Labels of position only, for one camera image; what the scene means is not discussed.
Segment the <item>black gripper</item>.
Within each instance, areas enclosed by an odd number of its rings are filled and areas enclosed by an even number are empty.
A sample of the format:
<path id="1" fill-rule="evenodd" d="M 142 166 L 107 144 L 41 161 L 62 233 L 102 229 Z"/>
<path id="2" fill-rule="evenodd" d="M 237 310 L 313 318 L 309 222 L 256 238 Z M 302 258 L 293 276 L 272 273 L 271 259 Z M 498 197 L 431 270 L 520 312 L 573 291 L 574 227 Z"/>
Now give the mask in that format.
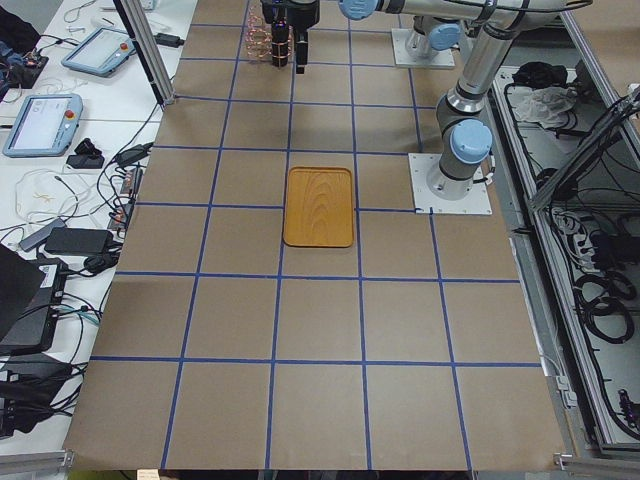
<path id="1" fill-rule="evenodd" d="M 308 29 L 319 23 L 318 0 L 261 0 L 261 8 L 267 24 L 275 30 L 293 28 L 295 73 L 302 75 L 308 63 Z"/>

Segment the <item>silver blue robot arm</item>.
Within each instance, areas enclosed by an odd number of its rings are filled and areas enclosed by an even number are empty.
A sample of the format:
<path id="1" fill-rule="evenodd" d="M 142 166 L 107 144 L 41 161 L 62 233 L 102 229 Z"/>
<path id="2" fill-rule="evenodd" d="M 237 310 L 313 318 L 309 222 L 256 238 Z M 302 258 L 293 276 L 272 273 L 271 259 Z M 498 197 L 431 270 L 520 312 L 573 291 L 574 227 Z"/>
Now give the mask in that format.
<path id="1" fill-rule="evenodd" d="M 545 25 L 556 15 L 588 6 L 588 1 L 340 1 L 342 14 L 364 20 L 375 12 L 410 14 L 448 20 L 469 20 L 482 26 L 479 39 L 465 66 L 469 79 L 477 71 L 493 78 L 506 51 L 519 32 Z M 280 17 L 293 29 L 296 72 L 302 74 L 308 62 L 308 30 L 320 19 L 318 1 L 264 1 L 267 23 Z"/>
<path id="2" fill-rule="evenodd" d="M 569 6 L 567 1 L 441 1 L 446 17 L 472 20 L 480 32 L 464 69 L 437 106 L 443 153 L 428 174 L 428 186 L 458 201 L 488 157 L 492 132 L 480 119 L 487 91 L 517 35 L 541 27 Z"/>

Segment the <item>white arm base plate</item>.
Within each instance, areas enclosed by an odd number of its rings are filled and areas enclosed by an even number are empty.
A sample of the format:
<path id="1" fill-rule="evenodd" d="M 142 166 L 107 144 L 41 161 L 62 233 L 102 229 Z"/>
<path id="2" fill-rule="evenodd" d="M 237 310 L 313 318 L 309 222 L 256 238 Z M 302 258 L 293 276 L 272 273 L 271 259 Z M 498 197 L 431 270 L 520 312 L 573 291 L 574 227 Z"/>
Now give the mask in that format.
<path id="1" fill-rule="evenodd" d="M 435 27 L 425 35 L 413 29 L 391 30 L 394 60 L 397 67 L 453 69 L 452 47 L 458 43 L 459 28 Z"/>
<path id="2" fill-rule="evenodd" d="M 484 215 L 492 214 L 482 168 L 472 179 L 462 182 L 444 176 L 439 168 L 440 154 L 410 153 L 409 171 L 414 210 L 418 214 Z"/>

